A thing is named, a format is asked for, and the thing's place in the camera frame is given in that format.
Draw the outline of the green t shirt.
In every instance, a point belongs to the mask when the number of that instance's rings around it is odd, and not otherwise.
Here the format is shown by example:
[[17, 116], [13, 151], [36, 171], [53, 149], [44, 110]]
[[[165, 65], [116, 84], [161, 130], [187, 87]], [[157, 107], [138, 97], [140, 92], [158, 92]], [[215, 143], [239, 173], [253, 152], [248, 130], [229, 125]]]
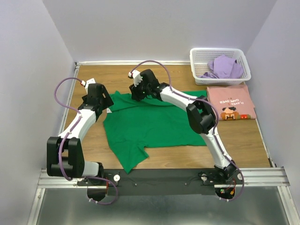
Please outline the green t shirt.
[[114, 104], [103, 125], [108, 145], [126, 173], [149, 157], [146, 148], [206, 145], [180, 108], [151, 98], [138, 102], [118, 91], [110, 97]]

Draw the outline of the white plastic basket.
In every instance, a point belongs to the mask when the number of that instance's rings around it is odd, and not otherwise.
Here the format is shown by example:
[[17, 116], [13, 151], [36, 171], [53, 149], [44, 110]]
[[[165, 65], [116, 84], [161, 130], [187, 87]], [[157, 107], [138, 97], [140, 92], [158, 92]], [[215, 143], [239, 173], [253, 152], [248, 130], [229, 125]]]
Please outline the white plastic basket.
[[238, 85], [251, 79], [244, 52], [235, 48], [193, 48], [192, 75], [197, 85]]

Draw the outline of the purple t shirt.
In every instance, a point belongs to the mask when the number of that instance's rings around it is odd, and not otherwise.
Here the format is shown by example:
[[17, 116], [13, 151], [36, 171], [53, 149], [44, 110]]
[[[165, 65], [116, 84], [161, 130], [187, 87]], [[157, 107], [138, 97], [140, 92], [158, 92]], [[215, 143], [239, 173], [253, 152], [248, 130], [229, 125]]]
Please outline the purple t shirt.
[[207, 63], [210, 71], [200, 78], [206, 79], [240, 79], [244, 73], [243, 67], [236, 59], [221, 55]]

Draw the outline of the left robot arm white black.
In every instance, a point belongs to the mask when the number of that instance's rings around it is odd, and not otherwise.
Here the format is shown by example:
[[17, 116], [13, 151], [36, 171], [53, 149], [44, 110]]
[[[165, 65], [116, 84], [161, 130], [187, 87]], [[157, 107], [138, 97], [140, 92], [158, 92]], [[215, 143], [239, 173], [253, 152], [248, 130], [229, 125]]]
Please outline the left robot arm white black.
[[47, 140], [46, 171], [48, 176], [67, 180], [88, 177], [93, 185], [99, 185], [104, 179], [103, 166], [84, 159], [82, 141], [102, 112], [113, 105], [113, 101], [100, 83], [88, 84], [87, 94], [82, 100], [76, 117], [66, 130]]

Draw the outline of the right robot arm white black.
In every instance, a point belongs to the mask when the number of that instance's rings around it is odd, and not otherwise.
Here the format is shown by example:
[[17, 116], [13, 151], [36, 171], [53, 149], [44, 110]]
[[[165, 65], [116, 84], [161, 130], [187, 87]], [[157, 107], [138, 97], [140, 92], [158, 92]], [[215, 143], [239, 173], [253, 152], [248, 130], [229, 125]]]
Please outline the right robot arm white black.
[[160, 83], [150, 69], [133, 70], [128, 77], [133, 80], [129, 86], [133, 100], [141, 101], [151, 96], [184, 110], [189, 126], [202, 137], [213, 157], [217, 181], [225, 184], [233, 178], [237, 166], [221, 141], [217, 129], [218, 115], [206, 97], [191, 96], [174, 89], [170, 83]]

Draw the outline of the folded pink t shirt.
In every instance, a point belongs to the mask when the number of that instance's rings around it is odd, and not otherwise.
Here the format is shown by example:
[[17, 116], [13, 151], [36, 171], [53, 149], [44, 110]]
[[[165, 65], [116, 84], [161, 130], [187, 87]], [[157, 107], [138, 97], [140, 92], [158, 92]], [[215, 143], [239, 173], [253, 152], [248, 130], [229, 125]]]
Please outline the folded pink t shirt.
[[216, 108], [220, 120], [254, 120], [255, 105], [245, 84], [207, 88], [209, 102]]

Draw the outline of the black base mat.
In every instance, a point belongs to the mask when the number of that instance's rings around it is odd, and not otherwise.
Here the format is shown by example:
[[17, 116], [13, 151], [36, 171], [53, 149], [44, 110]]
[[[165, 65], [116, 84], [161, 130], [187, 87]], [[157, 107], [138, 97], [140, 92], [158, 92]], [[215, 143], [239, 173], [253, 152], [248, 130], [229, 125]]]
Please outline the black base mat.
[[130, 173], [106, 169], [104, 180], [84, 178], [77, 183], [87, 187], [89, 197], [139, 195], [215, 195], [229, 196], [242, 185], [238, 171], [226, 178], [215, 168], [134, 169]]

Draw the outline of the aluminium left rail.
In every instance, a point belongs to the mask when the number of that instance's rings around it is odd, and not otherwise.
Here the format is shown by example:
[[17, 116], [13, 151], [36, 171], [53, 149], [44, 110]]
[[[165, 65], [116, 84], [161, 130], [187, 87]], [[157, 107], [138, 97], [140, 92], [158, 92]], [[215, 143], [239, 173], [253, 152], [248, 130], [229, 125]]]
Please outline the aluminium left rail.
[[[54, 89], [54, 94], [53, 94], [54, 100], [56, 101], [56, 103], [59, 104], [59, 106], [63, 107], [63, 115], [62, 115], [62, 120], [57, 135], [50, 136], [46, 141], [46, 169], [48, 173], [52, 173], [51, 172], [52, 166], [54, 166], [54, 170], [57, 170], [57, 167], [59, 167], [59, 149], [60, 149], [61, 141], [63, 139], [59, 136], [59, 134], [61, 134], [64, 131], [68, 111], [71, 110], [70, 102], [71, 102], [71, 97], [73, 94], [75, 83], [79, 80], [77, 77], [78, 72], [79, 69], [76, 66], [73, 75], [71, 77], [64, 78], [62, 81], [60, 81], [57, 84], [57, 86]], [[62, 84], [66, 82], [70, 83], [68, 96], [66, 100], [61, 101], [57, 96], [58, 90], [62, 86]]]

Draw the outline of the aluminium rail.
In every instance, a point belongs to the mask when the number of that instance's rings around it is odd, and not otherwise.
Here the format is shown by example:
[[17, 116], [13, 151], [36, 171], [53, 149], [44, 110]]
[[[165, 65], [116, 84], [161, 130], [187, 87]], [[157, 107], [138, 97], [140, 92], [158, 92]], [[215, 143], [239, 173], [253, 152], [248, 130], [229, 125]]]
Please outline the aluminium rail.
[[179, 184], [190, 186], [196, 181], [200, 185], [220, 187], [272, 187], [290, 186], [285, 169], [282, 167], [270, 168], [242, 168], [236, 171], [227, 180], [217, 178], [217, 173], [212, 168], [207, 169], [137, 169], [126, 174], [121, 169], [106, 169], [105, 178], [120, 187], [126, 181], [133, 186], [139, 184]]
[[[99, 66], [99, 65], [137, 65], [142, 60], [101, 60], [101, 61], [79, 61], [77, 66]], [[159, 60], [164, 65], [190, 65], [189, 60]]]
[[[71, 110], [70, 102], [71, 102], [71, 97], [73, 94], [75, 83], [79, 80], [77, 77], [78, 72], [79, 69], [76, 66], [73, 75], [71, 77], [64, 78], [62, 81], [60, 81], [57, 84], [57, 86], [54, 89], [54, 94], [53, 94], [54, 100], [56, 101], [56, 103], [59, 104], [59, 106], [63, 107], [63, 115], [62, 115], [62, 120], [57, 135], [50, 136], [46, 141], [46, 169], [48, 173], [52, 173], [51, 172], [52, 166], [54, 166], [54, 170], [57, 170], [57, 167], [59, 167], [59, 149], [60, 149], [61, 141], [63, 139], [59, 136], [59, 134], [61, 134], [64, 131], [68, 111]], [[68, 96], [66, 100], [61, 101], [57, 96], [58, 90], [62, 86], [62, 84], [66, 82], [70, 83]]]

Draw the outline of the aluminium back rail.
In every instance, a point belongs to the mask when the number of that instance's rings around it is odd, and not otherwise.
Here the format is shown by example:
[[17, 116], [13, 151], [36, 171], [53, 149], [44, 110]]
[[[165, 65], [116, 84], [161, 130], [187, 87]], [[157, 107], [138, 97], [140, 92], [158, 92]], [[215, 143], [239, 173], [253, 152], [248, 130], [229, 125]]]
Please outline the aluminium back rail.
[[[79, 61], [77, 66], [99, 66], [99, 65], [137, 65], [142, 60], [101, 60], [101, 61]], [[159, 60], [164, 65], [190, 65], [189, 60]]]

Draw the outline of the aluminium front rail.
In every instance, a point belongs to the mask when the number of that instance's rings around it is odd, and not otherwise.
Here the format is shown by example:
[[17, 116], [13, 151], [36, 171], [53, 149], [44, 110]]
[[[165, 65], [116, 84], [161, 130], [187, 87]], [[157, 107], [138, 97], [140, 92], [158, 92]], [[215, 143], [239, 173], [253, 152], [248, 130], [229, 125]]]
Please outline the aluminium front rail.
[[272, 187], [290, 186], [285, 169], [282, 167], [270, 168], [242, 168], [236, 171], [227, 180], [217, 178], [217, 173], [212, 168], [207, 169], [137, 169], [126, 174], [121, 169], [106, 169], [105, 178], [120, 187], [126, 181], [133, 186], [139, 184], [179, 184], [190, 186], [196, 181], [200, 185], [220, 187]]

